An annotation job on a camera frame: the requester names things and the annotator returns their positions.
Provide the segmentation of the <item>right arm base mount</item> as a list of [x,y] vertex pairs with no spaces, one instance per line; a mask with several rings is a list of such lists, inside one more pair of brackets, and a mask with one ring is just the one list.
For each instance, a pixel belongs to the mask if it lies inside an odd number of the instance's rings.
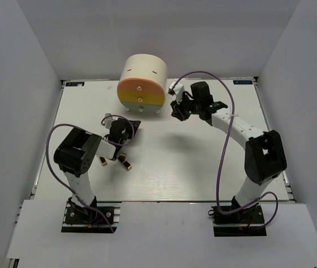
[[234,214],[221,214],[217,206],[211,207],[215,237],[264,237],[267,235],[264,215],[260,205]]

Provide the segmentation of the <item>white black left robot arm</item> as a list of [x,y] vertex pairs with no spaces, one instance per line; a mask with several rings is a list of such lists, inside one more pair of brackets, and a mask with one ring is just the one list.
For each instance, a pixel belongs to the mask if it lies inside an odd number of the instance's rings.
[[133,140],[141,122],[123,117],[113,119],[107,115],[101,125],[108,129],[108,134],[103,137],[72,126],[54,152],[54,162],[67,177],[69,187],[74,191],[68,202],[86,223],[93,222],[98,211],[88,178],[88,170],[94,158],[101,157],[111,161],[120,159],[121,149]]

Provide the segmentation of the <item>cream round drawer organizer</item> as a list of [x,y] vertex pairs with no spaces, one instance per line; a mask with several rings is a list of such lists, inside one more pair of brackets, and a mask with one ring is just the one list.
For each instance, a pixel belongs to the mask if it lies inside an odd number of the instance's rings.
[[117,85],[117,96],[128,110],[159,113],[165,104],[168,77],[166,63],[150,54],[130,56],[124,65]]

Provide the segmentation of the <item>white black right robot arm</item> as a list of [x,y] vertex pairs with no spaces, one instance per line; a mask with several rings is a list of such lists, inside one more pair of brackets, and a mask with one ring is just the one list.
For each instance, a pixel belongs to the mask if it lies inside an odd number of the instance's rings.
[[187,92],[181,83],[173,82],[168,93],[172,117],[185,121],[197,115],[210,126],[226,133],[244,149],[245,181],[231,201],[229,213],[240,223],[252,216],[252,209],[273,179],[286,170],[287,161],[280,134],[263,131],[241,119],[223,102],[214,101],[206,82],[191,84]]

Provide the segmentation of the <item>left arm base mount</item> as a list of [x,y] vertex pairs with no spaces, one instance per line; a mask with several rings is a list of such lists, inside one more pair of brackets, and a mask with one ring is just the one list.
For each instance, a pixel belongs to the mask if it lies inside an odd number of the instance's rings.
[[113,234],[119,224],[121,204],[98,202],[97,209],[105,215],[112,226],[113,232],[100,214],[97,212],[90,212],[89,215],[82,214],[72,208],[68,202],[64,212],[61,232]]

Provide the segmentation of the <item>black gold lipstick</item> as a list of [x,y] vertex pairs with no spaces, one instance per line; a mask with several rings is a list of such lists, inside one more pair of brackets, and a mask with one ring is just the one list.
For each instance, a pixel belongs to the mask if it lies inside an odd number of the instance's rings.
[[122,153],[119,155],[117,160],[120,162],[120,164],[126,169],[126,170],[131,170],[132,166],[131,164],[127,161],[126,159],[127,154]]
[[104,157],[100,157],[100,162],[102,164],[102,166],[106,166],[107,165],[107,161]]

